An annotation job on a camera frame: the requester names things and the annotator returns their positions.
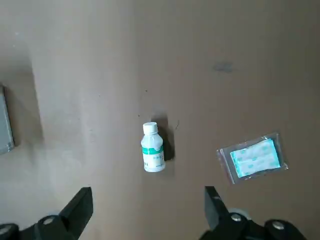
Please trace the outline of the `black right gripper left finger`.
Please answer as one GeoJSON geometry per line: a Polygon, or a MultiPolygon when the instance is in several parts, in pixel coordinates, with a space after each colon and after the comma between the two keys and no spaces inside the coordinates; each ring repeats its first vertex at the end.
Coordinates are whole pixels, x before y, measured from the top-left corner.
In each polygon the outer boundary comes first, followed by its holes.
{"type": "Polygon", "coordinates": [[[15,223],[0,225],[2,240],[77,240],[93,215],[91,187],[81,188],[57,215],[48,215],[23,230],[15,223]]]}

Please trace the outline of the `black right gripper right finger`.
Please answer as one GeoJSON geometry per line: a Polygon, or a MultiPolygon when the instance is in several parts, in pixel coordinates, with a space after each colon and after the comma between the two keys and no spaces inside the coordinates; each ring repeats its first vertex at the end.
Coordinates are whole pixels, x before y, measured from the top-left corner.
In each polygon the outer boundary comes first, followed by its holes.
{"type": "Polygon", "coordinates": [[[210,230],[201,240],[305,240],[292,223],[270,219],[255,223],[240,211],[229,211],[213,186],[204,188],[204,213],[210,230]]]}

